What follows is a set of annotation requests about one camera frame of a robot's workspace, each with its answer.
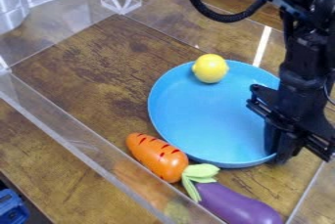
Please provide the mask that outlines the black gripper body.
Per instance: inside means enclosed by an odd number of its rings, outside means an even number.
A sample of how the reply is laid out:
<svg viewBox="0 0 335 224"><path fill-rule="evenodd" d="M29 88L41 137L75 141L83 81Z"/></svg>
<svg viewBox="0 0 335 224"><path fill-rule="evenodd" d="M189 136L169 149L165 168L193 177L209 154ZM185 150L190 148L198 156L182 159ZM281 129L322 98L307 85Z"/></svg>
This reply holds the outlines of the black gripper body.
<svg viewBox="0 0 335 224"><path fill-rule="evenodd" d="M320 159L335 158L335 127L324 115L331 101L330 91L335 70L315 79L305 80L284 71L277 89L260 84L251 85L247 107L281 131L303 137L303 149Z"/></svg>

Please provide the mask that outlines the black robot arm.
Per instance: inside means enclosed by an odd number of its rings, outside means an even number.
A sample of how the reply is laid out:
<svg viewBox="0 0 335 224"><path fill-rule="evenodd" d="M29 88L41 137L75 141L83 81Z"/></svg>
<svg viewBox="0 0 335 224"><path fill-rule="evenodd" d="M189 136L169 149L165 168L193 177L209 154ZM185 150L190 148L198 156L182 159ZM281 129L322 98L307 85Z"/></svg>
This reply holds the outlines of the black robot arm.
<svg viewBox="0 0 335 224"><path fill-rule="evenodd" d="M264 149L283 164L308 149L335 157L335 127L324 115L335 83L335 0L264 0L280 9L285 59L276 89L251 86L248 108L264 118Z"/></svg>

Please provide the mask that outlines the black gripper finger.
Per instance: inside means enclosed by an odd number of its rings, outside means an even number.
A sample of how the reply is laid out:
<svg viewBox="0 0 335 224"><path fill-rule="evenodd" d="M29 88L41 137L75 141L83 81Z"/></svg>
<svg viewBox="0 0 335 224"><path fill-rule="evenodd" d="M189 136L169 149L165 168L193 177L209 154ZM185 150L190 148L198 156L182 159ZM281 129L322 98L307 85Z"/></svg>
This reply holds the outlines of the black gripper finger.
<svg viewBox="0 0 335 224"><path fill-rule="evenodd" d="M284 164L292 157L297 155L303 146L303 137L291 133L280 131L276 134L276 157L273 162L276 164Z"/></svg>
<svg viewBox="0 0 335 224"><path fill-rule="evenodd" d="M264 124L264 149L269 155L279 150L281 134L283 131L272 123Z"/></svg>

